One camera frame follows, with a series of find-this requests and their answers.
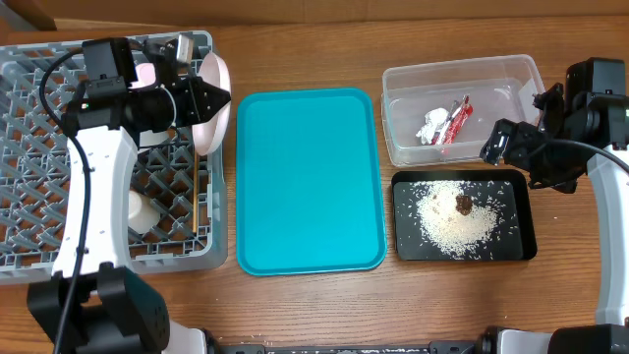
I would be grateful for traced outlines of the pink bowl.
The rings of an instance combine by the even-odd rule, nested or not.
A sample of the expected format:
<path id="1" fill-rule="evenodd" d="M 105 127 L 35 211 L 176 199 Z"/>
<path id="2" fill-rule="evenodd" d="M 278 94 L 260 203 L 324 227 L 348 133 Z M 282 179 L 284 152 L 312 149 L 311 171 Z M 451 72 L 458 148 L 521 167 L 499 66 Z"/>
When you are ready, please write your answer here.
<path id="1" fill-rule="evenodd" d="M 156 82 L 154 67 L 151 63 L 140 63 L 135 67 L 137 79 L 131 82 L 131 89 L 145 89 Z"/>

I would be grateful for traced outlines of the large white round plate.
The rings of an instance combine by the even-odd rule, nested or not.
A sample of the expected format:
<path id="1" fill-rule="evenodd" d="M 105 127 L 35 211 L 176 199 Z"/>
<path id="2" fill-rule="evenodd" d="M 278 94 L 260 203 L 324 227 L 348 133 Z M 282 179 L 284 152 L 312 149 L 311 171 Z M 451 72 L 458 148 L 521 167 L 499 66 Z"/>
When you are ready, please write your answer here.
<path id="1" fill-rule="evenodd" d="M 204 57 L 199 76 L 206 83 L 231 92 L 227 65 L 218 55 L 210 52 Z M 227 132 L 230 110 L 231 104 L 227 103 L 210 121 L 193 127 L 193 142 L 197 154 L 204 156 L 218 150 Z"/>

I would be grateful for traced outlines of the wooden chopstick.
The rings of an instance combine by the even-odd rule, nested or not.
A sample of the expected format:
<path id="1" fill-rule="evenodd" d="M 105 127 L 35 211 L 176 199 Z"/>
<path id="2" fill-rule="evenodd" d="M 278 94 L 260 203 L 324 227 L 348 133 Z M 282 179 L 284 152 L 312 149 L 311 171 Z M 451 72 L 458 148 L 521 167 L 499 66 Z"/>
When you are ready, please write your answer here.
<path id="1" fill-rule="evenodd" d="M 193 232 L 198 233 L 198 215 L 199 215 L 199 163 L 200 157 L 194 152 L 194 170 L 193 170 Z"/>

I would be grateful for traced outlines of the red snack wrapper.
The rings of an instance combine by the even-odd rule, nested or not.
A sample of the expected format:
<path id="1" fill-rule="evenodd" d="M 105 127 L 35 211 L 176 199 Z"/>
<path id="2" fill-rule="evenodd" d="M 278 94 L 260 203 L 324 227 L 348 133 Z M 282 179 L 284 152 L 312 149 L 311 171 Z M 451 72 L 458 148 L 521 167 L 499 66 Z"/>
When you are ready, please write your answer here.
<path id="1" fill-rule="evenodd" d="M 473 111 L 474 108 L 470 103 L 468 94 L 465 94 L 460 100 L 455 100 L 444 122 L 437 126 L 431 143 L 433 145 L 451 144 Z"/>

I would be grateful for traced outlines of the rice and food scraps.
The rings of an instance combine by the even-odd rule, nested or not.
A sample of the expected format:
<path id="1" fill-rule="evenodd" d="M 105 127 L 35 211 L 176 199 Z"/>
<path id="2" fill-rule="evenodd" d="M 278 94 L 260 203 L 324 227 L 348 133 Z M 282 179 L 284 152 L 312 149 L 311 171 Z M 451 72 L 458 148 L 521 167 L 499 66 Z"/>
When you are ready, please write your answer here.
<path id="1" fill-rule="evenodd" d="M 396 249 L 405 261 L 502 261 L 523 255 L 510 182 L 398 182 L 393 197 Z"/>

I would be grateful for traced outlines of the white plastic cup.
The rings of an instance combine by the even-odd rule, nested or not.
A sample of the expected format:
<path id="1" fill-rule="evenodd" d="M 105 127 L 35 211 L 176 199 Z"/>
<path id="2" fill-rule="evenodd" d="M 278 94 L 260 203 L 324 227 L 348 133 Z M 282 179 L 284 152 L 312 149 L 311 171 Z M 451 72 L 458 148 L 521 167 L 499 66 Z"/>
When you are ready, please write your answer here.
<path id="1" fill-rule="evenodd" d="M 150 198 L 135 191 L 129 192 L 128 226 L 138 234 L 145 234 L 156 226 L 160 213 L 150 204 Z"/>

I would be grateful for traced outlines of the grey shallow bowl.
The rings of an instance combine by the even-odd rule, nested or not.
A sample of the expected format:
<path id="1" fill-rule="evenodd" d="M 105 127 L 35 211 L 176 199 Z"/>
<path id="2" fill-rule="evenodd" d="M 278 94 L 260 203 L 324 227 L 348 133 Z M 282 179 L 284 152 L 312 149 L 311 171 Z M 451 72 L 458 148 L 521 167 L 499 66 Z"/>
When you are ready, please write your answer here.
<path id="1" fill-rule="evenodd" d="M 170 139 L 169 134 L 164 132 L 154 133 L 152 131 L 141 132 L 139 148 L 150 148 L 152 146 L 162 145 Z"/>

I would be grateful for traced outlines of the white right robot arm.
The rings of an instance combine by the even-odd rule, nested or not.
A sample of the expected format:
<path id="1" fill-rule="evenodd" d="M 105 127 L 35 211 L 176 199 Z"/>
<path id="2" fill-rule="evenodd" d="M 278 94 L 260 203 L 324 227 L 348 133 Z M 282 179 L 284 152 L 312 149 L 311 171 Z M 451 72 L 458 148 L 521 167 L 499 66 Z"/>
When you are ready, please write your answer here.
<path id="1" fill-rule="evenodd" d="M 628 350 L 628 95 L 625 64 L 592 57 L 534 97 L 538 124 L 501 119 L 481 149 L 490 164 L 529 174 L 531 189 L 575 192 L 587 175 L 600 229 L 600 293 L 593 325 L 552 333 L 490 326 L 477 353 L 625 353 Z"/>

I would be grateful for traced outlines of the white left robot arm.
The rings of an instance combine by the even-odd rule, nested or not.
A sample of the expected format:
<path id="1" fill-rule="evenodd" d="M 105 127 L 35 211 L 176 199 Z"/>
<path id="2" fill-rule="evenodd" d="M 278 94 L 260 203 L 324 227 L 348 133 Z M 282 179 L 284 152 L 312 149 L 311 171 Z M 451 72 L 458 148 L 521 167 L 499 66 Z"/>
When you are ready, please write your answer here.
<path id="1" fill-rule="evenodd" d="M 71 181 L 63 241 L 46 281 L 29 286 L 31 315 L 57 353 L 215 353 L 205 330 L 172 321 L 159 292 L 132 268 L 129 192 L 143 132 L 202 126 L 199 152 L 222 144 L 231 108 L 227 65 L 193 40 L 87 40 L 86 66 L 54 121 L 68 139 Z"/>

